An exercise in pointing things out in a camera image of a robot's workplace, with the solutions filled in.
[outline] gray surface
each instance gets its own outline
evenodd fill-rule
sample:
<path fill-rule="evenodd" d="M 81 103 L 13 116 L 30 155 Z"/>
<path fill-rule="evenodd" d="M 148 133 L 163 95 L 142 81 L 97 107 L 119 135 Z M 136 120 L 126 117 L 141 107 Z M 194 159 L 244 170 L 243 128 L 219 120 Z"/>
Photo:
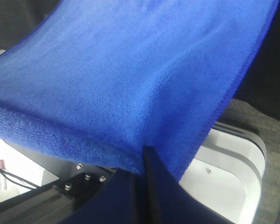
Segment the gray surface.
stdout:
<path fill-rule="evenodd" d="M 232 100 L 221 120 L 259 131 L 267 148 L 262 196 L 253 224 L 274 224 L 280 210 L 280 121 L 270 118 L 245 102 Z"/>

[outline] blue towel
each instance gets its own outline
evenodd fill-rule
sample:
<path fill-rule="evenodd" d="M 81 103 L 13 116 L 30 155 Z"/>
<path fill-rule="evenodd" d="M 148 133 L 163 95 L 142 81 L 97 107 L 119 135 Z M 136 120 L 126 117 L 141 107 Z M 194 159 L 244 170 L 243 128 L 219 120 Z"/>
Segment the blue towel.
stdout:
<path fill-rule="evenodd" d="M 176 179 L 244 77 L 277 0 L 63 0 L 0 56 L 0 138 Z"/>

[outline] microfiber towel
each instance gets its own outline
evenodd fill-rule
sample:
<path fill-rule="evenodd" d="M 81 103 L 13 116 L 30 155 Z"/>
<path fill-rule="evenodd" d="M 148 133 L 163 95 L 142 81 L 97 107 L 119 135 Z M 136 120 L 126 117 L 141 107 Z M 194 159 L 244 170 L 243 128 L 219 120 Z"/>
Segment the microfiber towel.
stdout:
<path fill-rule="evenodd" d="M 178 180 L 257 54 L 277 0 L 63 0 L 0 55 L 0 138 Z"/>

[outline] cable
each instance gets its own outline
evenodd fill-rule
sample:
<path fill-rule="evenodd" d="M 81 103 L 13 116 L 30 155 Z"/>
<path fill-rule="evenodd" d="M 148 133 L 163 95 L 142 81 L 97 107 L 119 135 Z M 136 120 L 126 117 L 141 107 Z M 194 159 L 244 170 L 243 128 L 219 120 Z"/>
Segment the cable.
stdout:
<path fill-rule="evenodd" d="M 0 169 L 0 173 L 1 173 L 7 180 L 9 180 L 10 182 L 12 182 L 12 183 L 14 183 L 14 184 L 16 184 L 16 185 L 19 185 L 19 186 L 21 186 L 21 187 L 24 187 L 24 188 L 27 188 L 27 189 L 30 189 L 30 190 L 33 190 L 33 189 L 34 189 L 34 188 L 31 188 L 31 187 L 22 185 L 22 184 L 20 184 L 20 183 L 17 183 L 17 182 L 15 182 L 15 181 L 11 180 L 10 178 L 8 178 L 8 177 L 6 176 L 6 174 L 9 175 L 9 176 L 14 177 L 14 178 L 16 178 L 16 179 L 18 179 L 18 180 L 20 180 L 20 181 L 26 182 L 26 183 L 30 184 L 31 186 L 33 186 L 33 187 L 35 187 L 35 188 L 38 188 L 38 187 L 39 187 L 39 186 L 37 186 L 36 184 L 33 184 L 33 183 L 31 183 L 31 182 L 29 182 L 29 181 L 27 181 L 27 180 L 25 180 L 25 179 L 23 179 L 23 178 L 21 178 L 21 177 L 19 177 L 19 176 L 17 176 L 17 175 L 11 174 L 11 173 L 9 173 L 9 172 L 3 170 L 3 169 Z"/>

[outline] screw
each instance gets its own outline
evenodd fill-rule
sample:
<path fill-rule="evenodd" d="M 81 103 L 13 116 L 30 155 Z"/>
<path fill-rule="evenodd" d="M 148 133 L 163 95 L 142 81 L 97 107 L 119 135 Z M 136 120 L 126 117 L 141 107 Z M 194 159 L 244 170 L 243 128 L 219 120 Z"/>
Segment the screw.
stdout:
<path fill-rule="evenodd" d="M 90 178 L 91 178 L 91 176 L 90 175 L 88 175 L 88 174 L 85 174 L 85 180 L 90 180 Z"/>
<path fill-rule="evenodd" d="M 72 188 L 72 185 L 71 185 L 71 183 L 67 183 L 67 184 L 65 184 L 65 187 L 64 187 L 64 189 L 65 189 L 66 191 L 69 191 L 69 190 L 71 190 L 71 188 Z"/>
<path fill-rule="evenodd" d="M 100 182 L 105 182 L 106 181 L 106 177 L 105 176 L 100 176 L 99 177 L 99 181 Z"/>
<path fill-rule="evenodd" d="M 82 168 L 83 168 L 83 164 L 78 163 L 78 164 L 76 165 L 76 168 L 77 168 L 77 169 L 82 169 Z"/>

